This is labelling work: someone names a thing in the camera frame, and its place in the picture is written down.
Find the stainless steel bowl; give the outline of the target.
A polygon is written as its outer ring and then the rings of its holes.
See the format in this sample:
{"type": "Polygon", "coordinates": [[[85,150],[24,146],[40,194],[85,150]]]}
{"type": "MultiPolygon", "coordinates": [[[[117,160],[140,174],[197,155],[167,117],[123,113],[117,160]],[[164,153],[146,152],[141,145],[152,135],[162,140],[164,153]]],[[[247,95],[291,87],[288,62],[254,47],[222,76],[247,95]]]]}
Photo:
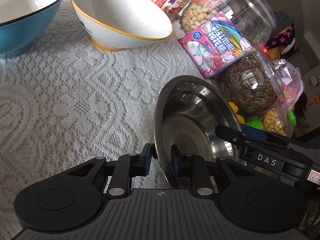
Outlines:
{"type": "Polygon", "coordinates": [[[208,82],[184,75],[171,79],[161,90],[154,114],[154,139],[164,176],[173,189],[189,187],[190,180],[177,178],[171,164],[171,146],[183,154],[197,154],[206,161],[226,157],[240,160],[231,143],[215,135],[217,125],[240,131],[236,114],[220,92],[208,82]]]}

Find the white bowl yellow rim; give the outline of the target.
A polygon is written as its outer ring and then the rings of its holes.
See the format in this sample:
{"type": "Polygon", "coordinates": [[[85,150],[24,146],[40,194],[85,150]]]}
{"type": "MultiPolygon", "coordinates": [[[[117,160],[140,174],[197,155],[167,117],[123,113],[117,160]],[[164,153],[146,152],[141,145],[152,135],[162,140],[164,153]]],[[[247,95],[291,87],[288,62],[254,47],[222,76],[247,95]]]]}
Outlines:
{"type": "Polygon", "coordinates": [[[119,51],[147,46],[173,33],[171,20],[150,0],[71,0],[91,41],[119,51]]]}

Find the blue enamel bowl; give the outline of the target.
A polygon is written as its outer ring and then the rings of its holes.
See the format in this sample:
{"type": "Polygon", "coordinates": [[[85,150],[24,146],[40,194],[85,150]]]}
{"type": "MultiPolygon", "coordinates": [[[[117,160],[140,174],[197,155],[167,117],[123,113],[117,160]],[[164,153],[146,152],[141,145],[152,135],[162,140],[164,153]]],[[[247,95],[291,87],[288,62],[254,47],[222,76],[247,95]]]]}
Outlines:
{"type": "Polygon", "coordinates": [[[26,51],[54,19],[62,0],[1,0],[1,59],[26,51]]]}

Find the yellow rubber duck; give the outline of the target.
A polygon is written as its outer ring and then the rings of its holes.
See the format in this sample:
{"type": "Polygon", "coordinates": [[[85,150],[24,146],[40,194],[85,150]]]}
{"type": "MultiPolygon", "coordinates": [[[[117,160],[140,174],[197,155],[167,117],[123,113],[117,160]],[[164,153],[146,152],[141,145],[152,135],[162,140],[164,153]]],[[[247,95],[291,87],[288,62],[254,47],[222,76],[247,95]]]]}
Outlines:
{"type": "Polygon", "coordinates": [[[238,114],[239,108],[237,105],[235,105],[233,102],[229,102],[230,107],[232,108],[232,110],[234,111],[234,113],[236,114],[236,117],[239,121],[240,124],[245,124],[245,119],[243,116],[238,114]]]}

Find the green lid candy jar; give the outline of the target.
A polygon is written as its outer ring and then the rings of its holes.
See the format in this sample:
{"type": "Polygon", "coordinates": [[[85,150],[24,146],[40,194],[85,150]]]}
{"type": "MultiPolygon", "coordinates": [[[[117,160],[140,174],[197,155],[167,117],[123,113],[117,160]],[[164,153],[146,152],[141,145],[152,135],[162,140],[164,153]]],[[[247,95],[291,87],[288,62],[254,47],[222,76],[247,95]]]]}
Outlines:
{"type": "Polygon", "coordinates": [[[293,135],[297,121],[293,111],[287,111],[282,107],[273,107],[259,119],[246,122],[246,125],[261,131],[272,132],[290,138],[293,135]]]}

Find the sunflower seed jar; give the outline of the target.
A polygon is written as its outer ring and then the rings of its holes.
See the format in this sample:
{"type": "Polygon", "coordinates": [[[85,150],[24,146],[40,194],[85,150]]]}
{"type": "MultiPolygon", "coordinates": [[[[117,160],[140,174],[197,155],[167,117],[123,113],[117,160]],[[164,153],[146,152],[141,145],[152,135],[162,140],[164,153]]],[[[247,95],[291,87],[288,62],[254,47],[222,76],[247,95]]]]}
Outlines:
{"type": "Polygon", "coordinates": [[[216,81],[222,95],[244,117],[264,114],[284,98],[284,85],[273,62],[259,50],[252,50],[235,61],[216,81]]]}

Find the pink plastic candy bag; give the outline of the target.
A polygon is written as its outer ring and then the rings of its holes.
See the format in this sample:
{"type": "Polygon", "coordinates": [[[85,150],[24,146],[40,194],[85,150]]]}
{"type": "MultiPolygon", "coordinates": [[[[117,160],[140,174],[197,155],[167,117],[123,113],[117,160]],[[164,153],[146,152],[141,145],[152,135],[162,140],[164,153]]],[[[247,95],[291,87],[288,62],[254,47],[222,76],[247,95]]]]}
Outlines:
{"type": "Polygon", "coordinates": [[[293,109],[295,103],[304,90],[304,82],[298,68],[294,67],[285,59],[273,61],[274,67],[280,76],[280,86],[284,99],[278,99],[277,104],[288,111],[293,109]]]}

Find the white lace tablecloth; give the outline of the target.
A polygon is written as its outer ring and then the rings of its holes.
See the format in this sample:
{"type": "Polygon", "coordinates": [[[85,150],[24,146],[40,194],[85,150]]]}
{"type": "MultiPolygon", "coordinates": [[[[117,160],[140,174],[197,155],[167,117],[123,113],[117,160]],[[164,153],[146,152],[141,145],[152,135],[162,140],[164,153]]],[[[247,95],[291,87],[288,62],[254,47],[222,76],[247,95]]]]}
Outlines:
{"type": "Polygon", "coordinates": [[[158,95],[180,75],[200,73],[176,37],[104,51],[89,40],[71,0],[62,0],[33,45],[1,61],[1,239],[21,230],[14,200],[25,187],[153,142],[158,95]]]}

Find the pink marshmallow bag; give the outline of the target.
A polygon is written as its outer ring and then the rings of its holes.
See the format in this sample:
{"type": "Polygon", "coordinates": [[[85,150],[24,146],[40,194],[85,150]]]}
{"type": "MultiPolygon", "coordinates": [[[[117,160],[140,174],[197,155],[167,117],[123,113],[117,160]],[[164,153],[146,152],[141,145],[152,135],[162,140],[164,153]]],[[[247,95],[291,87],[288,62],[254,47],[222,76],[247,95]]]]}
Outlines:
{"type": "Polygon", "coordinates": [[[178,41],[205,79],[223,71],[253,49],[221,11],[178,41]]]}

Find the large clear peanut jar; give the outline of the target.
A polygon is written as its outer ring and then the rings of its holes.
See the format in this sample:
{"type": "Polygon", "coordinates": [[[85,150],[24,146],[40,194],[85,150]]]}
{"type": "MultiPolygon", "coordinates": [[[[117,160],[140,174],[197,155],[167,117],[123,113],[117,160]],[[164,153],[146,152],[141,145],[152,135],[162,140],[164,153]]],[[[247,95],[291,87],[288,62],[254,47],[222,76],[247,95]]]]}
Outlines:
{"type": "Polygon", "coordinates": [[[235,25],[262,20],[268,27],[276,27],[276,17],[266,0],[191,0],[182,12],[180,27],[189,33],[196,23],[204,23],[218,12],[235,25]]]}

